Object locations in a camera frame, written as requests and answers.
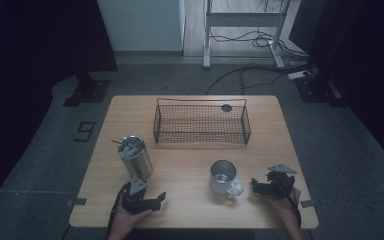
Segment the white cabinet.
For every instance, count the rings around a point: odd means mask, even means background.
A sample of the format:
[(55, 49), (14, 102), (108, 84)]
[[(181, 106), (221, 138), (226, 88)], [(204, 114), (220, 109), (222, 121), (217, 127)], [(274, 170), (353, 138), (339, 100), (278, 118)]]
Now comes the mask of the white cabinet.
[(97, 0), (115, 52), (181, 52), (185, 0)]

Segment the white power strip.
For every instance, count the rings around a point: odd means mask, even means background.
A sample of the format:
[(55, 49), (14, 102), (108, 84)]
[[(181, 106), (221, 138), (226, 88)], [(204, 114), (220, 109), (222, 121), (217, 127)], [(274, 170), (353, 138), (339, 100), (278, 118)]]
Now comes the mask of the white power strip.
[(299, 79), (299, 78), (303, 78), (303, 77), (309, 77), (310, 75), (311, 75), (311, 73), (307, 70), (299, 71), (299, 72), (294, 72), (294, 73), (288, 74), (288, 79), (289, 80), (295, 80), (295, 79)]

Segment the white metal mug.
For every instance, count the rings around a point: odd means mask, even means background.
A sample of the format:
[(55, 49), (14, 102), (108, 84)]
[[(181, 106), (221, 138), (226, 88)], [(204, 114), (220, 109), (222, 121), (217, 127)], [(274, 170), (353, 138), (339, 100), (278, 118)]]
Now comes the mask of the white metal mug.
[(215, 161), (210, 168), (210, 189), (217, 194), (240, 196), (244, 188), (237, 180), (237, 169), (229, 160)]

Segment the person's right hand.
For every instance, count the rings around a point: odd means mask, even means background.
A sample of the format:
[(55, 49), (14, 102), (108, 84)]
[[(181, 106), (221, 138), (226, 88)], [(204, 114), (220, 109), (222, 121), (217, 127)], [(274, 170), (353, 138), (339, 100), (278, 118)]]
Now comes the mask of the person's right hand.
[(288, 197), (283, 199), (267, 197), (265, 202), (273, 208), (275, 215), (281, 220), (282, 223), (294, 220), (298, 226), (300, 226), (300, 214), (298, 213), (300, 196), (301, 191), (294, 188)]

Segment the stainless steel tumbler with lid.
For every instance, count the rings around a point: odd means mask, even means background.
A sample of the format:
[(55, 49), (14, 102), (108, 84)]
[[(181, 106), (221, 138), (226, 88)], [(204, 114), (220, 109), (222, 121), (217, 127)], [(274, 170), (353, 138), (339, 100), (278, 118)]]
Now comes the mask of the stainless steel tumbler with lid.
[(131, 135), (114, 140), (114, 143), (117, 144), (117, 153), (129, 176), (147, 182), (153, 174), (153, 166), (145, 141), (140, 136)]

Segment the black stand base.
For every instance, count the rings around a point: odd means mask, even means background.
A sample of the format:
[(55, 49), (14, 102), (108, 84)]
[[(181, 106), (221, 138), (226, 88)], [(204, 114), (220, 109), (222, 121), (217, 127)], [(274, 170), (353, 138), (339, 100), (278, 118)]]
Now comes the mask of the black stand base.
[(73, 94), (67, 98), (64, 107), (77, 107), (80, 103), (102, 103), (109, 86), (110, 80), (93, 80), (87, 72), (76, 74), (78, 85)]
[(327, 82), (303, 77), (295, 80), (301, 100), (305, 103), (329, 103), (333, 107), (347, 107), (345, 96), (332, 80)]

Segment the person's left hand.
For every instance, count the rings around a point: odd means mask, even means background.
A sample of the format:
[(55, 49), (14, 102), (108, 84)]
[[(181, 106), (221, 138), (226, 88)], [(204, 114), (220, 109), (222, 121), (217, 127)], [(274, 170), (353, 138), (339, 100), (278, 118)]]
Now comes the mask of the person's left hand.
[(112, 222), (111, 232), (130, 233), (136, 224), (149, 217), (152, 213), (152, 210), (145, 210), (138, 214), (131, 214), (119, 204)]

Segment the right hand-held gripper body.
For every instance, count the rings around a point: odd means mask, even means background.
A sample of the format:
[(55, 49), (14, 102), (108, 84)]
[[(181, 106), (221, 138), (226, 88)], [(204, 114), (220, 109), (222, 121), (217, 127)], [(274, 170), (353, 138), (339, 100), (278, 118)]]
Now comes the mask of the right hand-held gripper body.
[(294, 174), (297, 171), (284, 164), (271, 166), (268, 170), (269, 172), (266, 175), (267, 183), (262, 183), (260, 187), (269, 189), (268, 196), (276, 198), (288, 197), (292, 192), (295, 183)]

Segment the white metal desk frame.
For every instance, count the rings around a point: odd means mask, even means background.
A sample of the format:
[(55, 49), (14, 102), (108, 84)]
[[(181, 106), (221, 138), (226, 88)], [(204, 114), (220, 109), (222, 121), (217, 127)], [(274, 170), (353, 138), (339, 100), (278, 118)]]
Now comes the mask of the white metal desk frame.
[(268, 41), (269, 49), (278, 68), (284, 68), (279, 47), (280, 35), (287, 17), (291, 0), (284, 0), (278, 12), (223, 13), (212, 11), (212, 0), (205, 0), (204, 23), (205, 39), (203, 47), (203, 68), (211, 66), (210, 32), (213, 27), (272, 27), (276, 29), (274, 36)]

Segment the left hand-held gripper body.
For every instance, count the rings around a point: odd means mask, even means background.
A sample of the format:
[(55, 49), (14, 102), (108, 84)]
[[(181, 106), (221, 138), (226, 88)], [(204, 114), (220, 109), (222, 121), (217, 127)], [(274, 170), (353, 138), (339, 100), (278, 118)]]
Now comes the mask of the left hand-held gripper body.
[(121, 203), (123, 208), (129, 213), (138, 214), (145, 210), (150, 210), (150, 205), (154, 203), (162, 203), (162, 201), (158, 201), (157, 198), (144, 198), (147, 187), (147, 183), (137, 177), (133, 177), (126, 183), (121, 189)]

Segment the dark wire mesh basket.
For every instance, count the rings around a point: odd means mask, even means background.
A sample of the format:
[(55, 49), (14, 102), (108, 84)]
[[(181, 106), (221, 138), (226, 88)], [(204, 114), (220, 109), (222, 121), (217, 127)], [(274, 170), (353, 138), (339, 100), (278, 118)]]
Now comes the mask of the dark wire mesh basket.
[[(232, 111), (223, 112), (224, 104), (231, 105)], [(251, 136), (247, 100), (158, 98), (153, 135), (156, 143), (246, 145)]]

